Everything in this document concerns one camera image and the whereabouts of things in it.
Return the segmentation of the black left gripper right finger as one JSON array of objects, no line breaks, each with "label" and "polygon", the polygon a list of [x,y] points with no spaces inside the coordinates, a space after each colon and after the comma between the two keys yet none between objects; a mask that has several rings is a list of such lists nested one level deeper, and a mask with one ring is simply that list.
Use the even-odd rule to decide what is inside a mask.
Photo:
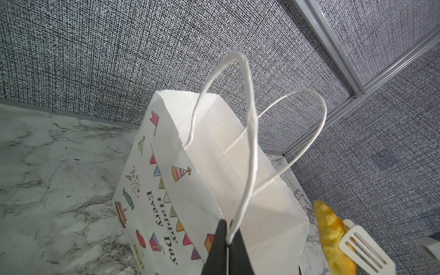
[{"label": "black left gripper right finger", "polygon": [[229,275],[254,275],[254,270],[239,229],[229,245]]}]

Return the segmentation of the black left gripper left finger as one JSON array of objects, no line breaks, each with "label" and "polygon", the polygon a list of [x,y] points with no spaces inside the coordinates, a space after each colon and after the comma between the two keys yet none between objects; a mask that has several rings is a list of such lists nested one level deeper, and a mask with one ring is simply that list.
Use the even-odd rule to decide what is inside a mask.
[{"label": "black left gripper left finger", "polygon": [[201,275],[227,275],[228,245],[226,235],[228,225],[220,220],[214,235],[214,241]]}]

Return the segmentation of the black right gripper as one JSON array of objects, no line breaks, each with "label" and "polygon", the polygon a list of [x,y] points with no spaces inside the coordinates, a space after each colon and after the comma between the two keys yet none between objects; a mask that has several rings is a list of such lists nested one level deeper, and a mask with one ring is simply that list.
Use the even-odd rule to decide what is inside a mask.
[{"label": "black right gripper", "polygon": [[418,239],[417,244],[429,259],[440,264],[440,232]]}]

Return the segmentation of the white and steel tongs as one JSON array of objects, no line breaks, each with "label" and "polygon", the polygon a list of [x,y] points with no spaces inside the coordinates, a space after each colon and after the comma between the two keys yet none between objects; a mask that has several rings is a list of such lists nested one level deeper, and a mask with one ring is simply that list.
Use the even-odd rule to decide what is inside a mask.
[{"label": "white and steel tongs", "polygon": [[395,275],[396,266],[383,249],[360,226],[343,220],[348,232],[342,237],[339,249],[369,275]]}]

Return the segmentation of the striped croissant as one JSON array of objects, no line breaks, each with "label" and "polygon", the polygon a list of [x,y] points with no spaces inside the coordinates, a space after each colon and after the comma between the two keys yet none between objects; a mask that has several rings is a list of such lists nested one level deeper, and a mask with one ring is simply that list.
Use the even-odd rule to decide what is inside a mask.
[{"label": "striped croissant", "polygon": [[356,263],[339,249],[348,231],[343,221],[323,201],[313,203],[320,243],[333,275],[355,275]]}]

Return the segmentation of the white paper gift bag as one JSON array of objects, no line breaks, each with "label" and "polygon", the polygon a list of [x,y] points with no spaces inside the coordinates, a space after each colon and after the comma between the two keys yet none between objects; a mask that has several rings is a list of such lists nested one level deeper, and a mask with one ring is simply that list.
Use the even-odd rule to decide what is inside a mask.
[{"label": "white paper gift bag", "polygon": [[259,118],[240,53],[200,93],[154,93],[113,196],[141,274],[200,275],[220,222],[255,274],[298,274],[309,221],[258,145]]}]

